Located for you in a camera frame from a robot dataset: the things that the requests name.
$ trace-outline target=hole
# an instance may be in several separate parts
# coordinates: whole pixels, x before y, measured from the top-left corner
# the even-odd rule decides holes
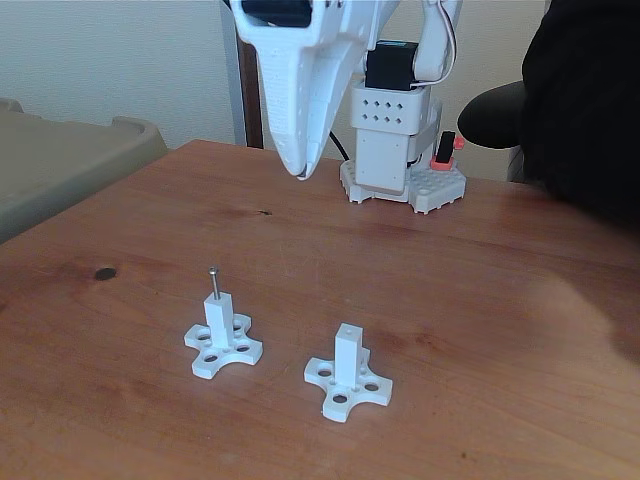
[[[111,280],[112,278],[114,278],[116,276],[116,273],[117,271],[113,267],[100,268],[96,270],[93,278],[98,280],[99,282],[104,282],[105,280]]]

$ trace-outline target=black fabric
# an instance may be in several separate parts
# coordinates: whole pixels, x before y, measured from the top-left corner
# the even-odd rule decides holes
[[[511,148],[520,145],[518,126],[524,98],[522,82],[503,85],[478,95],[458,117],[460,133],[481,147]]]
[[[523,64],[525,176],[640,223],[640,1],[554,0]]]

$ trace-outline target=black cable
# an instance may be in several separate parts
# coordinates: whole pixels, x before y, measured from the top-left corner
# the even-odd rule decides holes
[[[340,143],[340,140],[338,140],[338,138],[333,134],[331,130],[329,130],[329,137],[331,138],[331,140],[333,140],[333,143],[336,144],[336,147],[338,147],[338,150],[340,150],[340,153],[342,154],[342,158],[344,158],[344,161],[345,162],[348,161],[349,155],[347,155],[347,152],[345,151],[344,147]]]

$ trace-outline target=white 3d printed part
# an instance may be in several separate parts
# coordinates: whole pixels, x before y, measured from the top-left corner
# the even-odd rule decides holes
[[[231,295],[218,292],[215,274],[210,274],[214,291],[204,301],[207,325],[194,325],[184,336],[187,347],[200,351],[191,365],[196,377],[212,379],[218,370],[229,363],[255,365],[262,356],[262,342],[247,336],[251,328],[251,318],[234,314]]]
[[[359,403],[389,404],[393,382],[369,370],[370,353],[362,347],[362,328],[343,323],[336,334],[335,361],[312,358],[307,363],[304,380],[326,392],[322,414],[329,420],[346,422]]]

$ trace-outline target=orange button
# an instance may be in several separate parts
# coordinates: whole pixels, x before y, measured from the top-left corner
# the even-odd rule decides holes
[[[442,171],[451,170],[452,167],[453,167],[453,157],[449,159],[449,163],[436,162],[435,155],[431,158],[431,170],[438,170],[442,172]]]

